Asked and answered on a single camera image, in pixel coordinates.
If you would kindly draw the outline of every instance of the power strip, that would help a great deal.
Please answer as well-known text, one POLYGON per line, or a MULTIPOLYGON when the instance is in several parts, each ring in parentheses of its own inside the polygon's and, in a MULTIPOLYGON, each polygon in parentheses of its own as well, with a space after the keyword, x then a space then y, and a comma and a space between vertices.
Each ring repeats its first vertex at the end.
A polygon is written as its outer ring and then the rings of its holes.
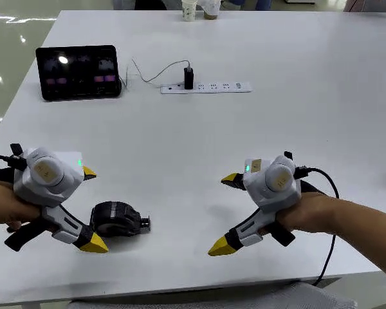
POLYGON ((223 93, 223 92, 252 92, 249 82, 195 82, 193 89, 185 89, 185 85, 179 84, 161 85, 160 92, 167 94, 181 93, 223 93))

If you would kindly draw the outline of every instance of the black tablet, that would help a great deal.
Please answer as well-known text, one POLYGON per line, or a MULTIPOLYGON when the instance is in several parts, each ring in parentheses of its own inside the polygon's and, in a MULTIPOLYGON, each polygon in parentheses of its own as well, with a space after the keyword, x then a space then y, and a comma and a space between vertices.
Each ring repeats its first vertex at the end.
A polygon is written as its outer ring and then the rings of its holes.
POLYGON ((117 97, 122 90, 112 45, 36 49, 45 100, 117 97))

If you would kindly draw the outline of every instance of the human hand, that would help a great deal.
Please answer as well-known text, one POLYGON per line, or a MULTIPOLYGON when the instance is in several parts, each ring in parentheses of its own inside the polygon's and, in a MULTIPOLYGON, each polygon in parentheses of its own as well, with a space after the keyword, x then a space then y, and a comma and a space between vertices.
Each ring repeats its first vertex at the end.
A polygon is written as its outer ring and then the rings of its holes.
POLYGON ((320 194, 318 192, 302 193, 301 200, 294 206, 279 211, 276 220, 289 231, 335 233, 335 212, 345 201, 320 194))
POLYGON ((17 230, 21 223, 28 222, 40 216, 40 208, 20 200, 13 192, 9 183, 0 182, 0 224, 17 230))

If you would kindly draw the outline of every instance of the cup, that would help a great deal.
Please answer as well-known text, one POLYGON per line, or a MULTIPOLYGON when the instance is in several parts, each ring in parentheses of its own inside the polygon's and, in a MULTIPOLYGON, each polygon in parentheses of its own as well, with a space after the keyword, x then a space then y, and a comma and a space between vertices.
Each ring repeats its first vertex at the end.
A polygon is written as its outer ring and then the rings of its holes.
POLYGON ((183 10, 183 19, 185 21, 194 21, 196 19, 196 5, 198 0, 181 0, 181 9, 183 10))
POLYGON ((216 19, 220 11, 220 0, 199 0, 199 6, 205 13, 205 19, 216 19))

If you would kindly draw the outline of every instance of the tape measure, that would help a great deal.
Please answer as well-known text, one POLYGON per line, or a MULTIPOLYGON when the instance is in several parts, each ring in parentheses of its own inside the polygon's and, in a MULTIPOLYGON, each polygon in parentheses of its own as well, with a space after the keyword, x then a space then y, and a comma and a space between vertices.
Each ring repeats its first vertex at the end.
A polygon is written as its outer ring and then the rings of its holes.
POLYGON ((134 236, 150 232, 150 218, 142 218, 129 204, 105 201, 91 211, 90 226, 102 237, 134 236))

